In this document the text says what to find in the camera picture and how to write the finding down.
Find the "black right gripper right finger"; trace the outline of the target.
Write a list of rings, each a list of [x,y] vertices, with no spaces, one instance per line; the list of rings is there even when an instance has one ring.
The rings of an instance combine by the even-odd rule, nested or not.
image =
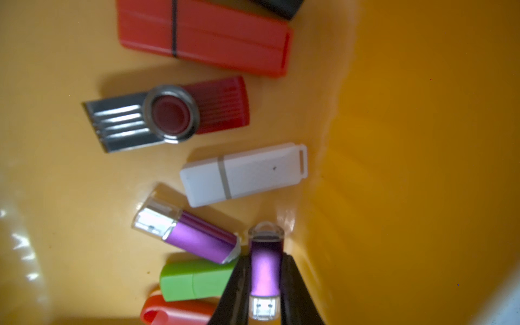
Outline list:
[[[282,256],[281,275],[281,324],[325,325],[295,259],[286,253]]]

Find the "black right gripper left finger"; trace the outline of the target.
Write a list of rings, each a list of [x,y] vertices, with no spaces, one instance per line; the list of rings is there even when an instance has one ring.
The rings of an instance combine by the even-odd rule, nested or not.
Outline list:
[[[208,325],[248,325],[251,293],[251,259],[242,256],[230,276]]]

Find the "green usb drive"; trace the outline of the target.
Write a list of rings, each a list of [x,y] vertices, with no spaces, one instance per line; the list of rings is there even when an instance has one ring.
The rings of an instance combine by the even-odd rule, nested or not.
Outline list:
[[[196,259],[167,264],[159,276],[162,297],[173,302],[222,296],[237,261],[215,264]]]

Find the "purple usb drive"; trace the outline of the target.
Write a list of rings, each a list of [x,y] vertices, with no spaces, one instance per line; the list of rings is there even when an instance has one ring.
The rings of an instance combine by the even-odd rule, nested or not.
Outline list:
[[[239,236],[154,197],[138,210],[132,228],[220,265],[241,254]]]
[[[249,230],[251,292],[249,316],[258,321],[280,317],[280,274],[284,230],[272,222],[261,222]]]

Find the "red rounded usb drive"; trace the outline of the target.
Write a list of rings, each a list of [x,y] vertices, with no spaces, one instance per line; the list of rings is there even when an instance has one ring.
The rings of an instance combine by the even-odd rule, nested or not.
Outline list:
[[[143,305],[140,319],[149,325],[205,325],[216,307],[201,300],[166,302],[162,295],[153,295]]]

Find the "white slider usb drive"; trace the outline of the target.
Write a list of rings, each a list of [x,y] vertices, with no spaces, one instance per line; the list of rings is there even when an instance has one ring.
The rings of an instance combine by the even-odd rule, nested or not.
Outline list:
[[[190,162],[180,171],[191,207],[299,184],[309,173],[307,146],[287,143]]]

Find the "yellow plastic storage box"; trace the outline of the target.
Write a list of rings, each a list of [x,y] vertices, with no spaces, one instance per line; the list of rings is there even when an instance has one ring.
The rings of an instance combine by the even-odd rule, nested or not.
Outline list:
[[[195,208],[287,233],[327,324],[519,323],[519,2],[306,1],[248,127],[102,150],[82,103],[231,70],[122,47],[114,1],[1,2],[1,323],[138,324],[188,253],[134,230],[190,161],[292,142],[300,184]]]

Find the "red black usb drive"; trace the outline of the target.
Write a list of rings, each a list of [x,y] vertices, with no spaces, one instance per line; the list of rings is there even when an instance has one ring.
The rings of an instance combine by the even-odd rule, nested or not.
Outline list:
[[[241,76],[84,102],[107,153],[179,144],[194,135],[246,127],[249,98]]]

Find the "red rectangular usb drive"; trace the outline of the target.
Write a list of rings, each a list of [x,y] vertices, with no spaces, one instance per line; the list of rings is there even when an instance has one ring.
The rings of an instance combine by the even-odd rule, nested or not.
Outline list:
[[[287,74],[286,22],[208,1],[117,1],[122,46],[273,78]]]

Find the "black silver usb drive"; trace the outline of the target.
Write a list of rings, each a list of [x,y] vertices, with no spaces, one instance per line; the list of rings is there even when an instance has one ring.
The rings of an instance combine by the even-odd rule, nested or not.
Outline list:
[[[292,20],[303,4],[303,0],[252,0],[273,14]]]

